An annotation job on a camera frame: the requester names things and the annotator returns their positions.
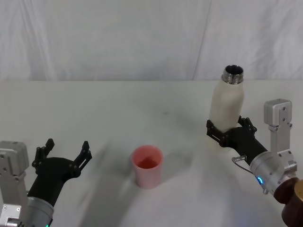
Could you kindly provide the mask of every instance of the bottle opening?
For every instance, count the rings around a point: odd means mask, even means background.
[[[239,65],[225,67],[222,80],[228,84],[239,84],[243,81],[243,69]]]
[[[232,75],[239,75],[243,73],[243,69],[239,65],[228,65],[226,66],[225,71]]]

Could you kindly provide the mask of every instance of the white bottle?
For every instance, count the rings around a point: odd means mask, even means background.
[[[226,132],[237,126],[243,99],[243,69],[229,65],[213,93],[209,119],[217,129]]]

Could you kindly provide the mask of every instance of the plastic cup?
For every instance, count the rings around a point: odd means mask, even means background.
[[[137,184],[143,189],[152,189],[161,182],[163,154],[153,145],[144,145],[134,150],[132,163]]]

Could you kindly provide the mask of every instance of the white fabric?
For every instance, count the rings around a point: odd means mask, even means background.
[[[301,79],[301,0],[0,0],[0,80]]]

